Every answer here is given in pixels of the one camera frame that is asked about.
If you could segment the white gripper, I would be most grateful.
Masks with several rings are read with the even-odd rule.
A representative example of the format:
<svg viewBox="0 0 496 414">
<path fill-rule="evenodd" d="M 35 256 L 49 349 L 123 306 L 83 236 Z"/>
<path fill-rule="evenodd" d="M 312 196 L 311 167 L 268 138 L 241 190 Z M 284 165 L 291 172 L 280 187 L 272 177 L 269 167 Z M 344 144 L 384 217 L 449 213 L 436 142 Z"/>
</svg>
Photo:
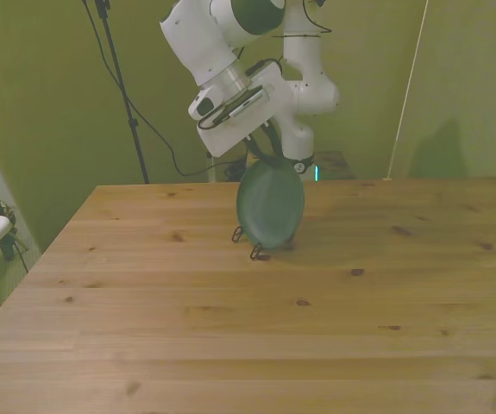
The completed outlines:
<svg viewBox="0 0 496 414">
<path fill-rule="evenodd" d="M 293 92 L 282 78 L 277 63 L 265 65 L 252 80 L 250 87 L 235 101 L 198 121 L 197 132 L 214 157 L 224 155 L 243 140 L 247 150 L 258 160 L 277 166 L 278 159 L 284 157 L 283 148 L 278 130 L 269 121 L 292 102 Z M 263 152 L 250 135 L 260 126 L 271 143 L 273 154 Z"/>
</svg>

